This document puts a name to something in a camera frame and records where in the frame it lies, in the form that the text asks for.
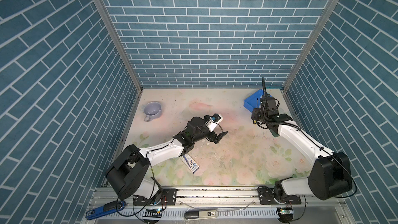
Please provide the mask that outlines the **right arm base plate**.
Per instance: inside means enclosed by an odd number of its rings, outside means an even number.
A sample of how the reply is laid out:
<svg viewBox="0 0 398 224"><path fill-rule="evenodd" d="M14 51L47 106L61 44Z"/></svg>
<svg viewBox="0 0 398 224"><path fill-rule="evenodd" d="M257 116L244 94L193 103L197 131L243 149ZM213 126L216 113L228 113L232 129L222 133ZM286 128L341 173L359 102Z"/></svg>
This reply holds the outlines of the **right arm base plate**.
<svg viewBox="0 0 398 224"><path fill-rule="evenodd" d="M275 186L273 188L269 188L266 186L260 186L257 188L257 192L259 195L259 200L261 205L271 205L271 204L279 204L279 205L300 205L302 203L299 195L287 195L282 188L279 186Z"/></svg>

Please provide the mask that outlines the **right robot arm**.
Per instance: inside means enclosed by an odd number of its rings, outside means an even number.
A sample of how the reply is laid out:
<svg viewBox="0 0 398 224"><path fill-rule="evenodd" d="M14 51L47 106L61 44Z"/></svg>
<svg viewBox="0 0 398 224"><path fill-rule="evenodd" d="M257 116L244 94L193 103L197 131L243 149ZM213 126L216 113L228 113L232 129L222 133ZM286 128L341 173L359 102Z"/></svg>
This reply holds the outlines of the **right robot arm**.
<svg viewBox="0 0 398 224"><path fill-rule="evenodd" d="M279 101L267 93L262 80L263 95L251 114L253 124L269 130L274 137L289 141L310 163L308 177L285 178L275 183L273 197L284 204L293 197L315 196L320 200L345 199L358 192L351 175L350 160L343 152L334 152L307 134L288 114L279 113Z"/></svg>

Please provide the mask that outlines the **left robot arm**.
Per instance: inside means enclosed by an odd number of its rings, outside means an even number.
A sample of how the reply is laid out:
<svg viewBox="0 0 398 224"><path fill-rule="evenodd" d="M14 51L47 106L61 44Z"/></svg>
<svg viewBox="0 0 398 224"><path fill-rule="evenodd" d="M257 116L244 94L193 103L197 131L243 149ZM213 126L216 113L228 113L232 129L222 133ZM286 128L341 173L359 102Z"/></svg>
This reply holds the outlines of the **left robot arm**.
<svg viewBox="0 0 398 224"><path fill-rule="evenodd" d="M227 134L227 131L215 133L215 128L222 121L223 117L219 114L193 117L182 131L167 142L147 148L129 145L110 165L105 177L120 200L130 196L152 199L159 192L160 186L153 178L145 178L148 169L187 154L198 141L208 140L218 144Z"/></svg>

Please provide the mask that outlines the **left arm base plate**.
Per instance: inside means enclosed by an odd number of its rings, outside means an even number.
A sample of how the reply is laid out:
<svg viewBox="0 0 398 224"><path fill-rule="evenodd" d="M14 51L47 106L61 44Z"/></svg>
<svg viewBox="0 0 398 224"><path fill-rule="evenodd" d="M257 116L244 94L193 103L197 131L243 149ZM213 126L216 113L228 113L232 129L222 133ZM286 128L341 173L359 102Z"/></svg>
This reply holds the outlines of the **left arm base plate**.
<svg viewBox="0 0 398 224"><path fill-rule="evenodd" d="M134 196L133 203L135 206L144 205L175 205L177 198L176 188L160 189L150 200L141 196Z"/></svg>

